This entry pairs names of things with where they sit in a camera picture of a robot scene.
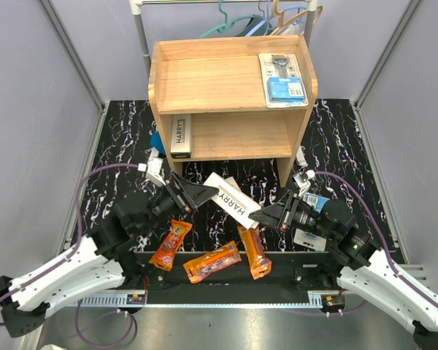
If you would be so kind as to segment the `white Harry's box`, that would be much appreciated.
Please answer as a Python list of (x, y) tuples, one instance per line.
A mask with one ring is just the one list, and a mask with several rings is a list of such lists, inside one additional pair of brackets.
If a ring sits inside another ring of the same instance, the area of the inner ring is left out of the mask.
[(261, 206), (253, 199), (229, 184), (215, 172), (209, 175), (204, 185), (215, 187), (218, 190), (218, 193), (212, 197), (212, 201), (232, 216), (241, 226), (247, 229), (258, 227), (258, 222), (249, 218), (250, 213), (261, 209)]
[(172, 118), (170, 154), (174, 159), (190, 158), (192, 153), (191, 115), (175, 114)]
[(229, 191), (233, 191), (235, 193), (243, 193), (234, 177), (230, 176), (229, 178), (226, 178), (225, 181), (228, 184)]

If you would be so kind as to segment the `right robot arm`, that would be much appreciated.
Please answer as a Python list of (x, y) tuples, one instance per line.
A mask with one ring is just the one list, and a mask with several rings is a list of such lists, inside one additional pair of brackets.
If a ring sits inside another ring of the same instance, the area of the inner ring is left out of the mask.
[(250, 213), (269, 228), (290, 228), (327, 239), (324, 259), (314, 268), (296, 268), (301, 289), (351, 291), (412, 333), (420, 349), (438, 349), (438, 294), (411, 277), (368, 233), (356, 226), (345, 202), (331, 199), (314, 210), (288, 191), (278, 202)]

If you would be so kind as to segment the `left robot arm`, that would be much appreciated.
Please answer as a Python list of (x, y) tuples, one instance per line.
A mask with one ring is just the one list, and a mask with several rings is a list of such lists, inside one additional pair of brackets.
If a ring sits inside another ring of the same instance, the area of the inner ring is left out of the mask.
[(0, 308), (11, 338), (33, 332), (63, 307), (106, 289), (133, 289), (144, 272), (131, 248), (169, 215), (191, 213), (218, 189), (172, 173), (153, 197), (129, 192), (67, 251), (21, 277), (0, 277)]

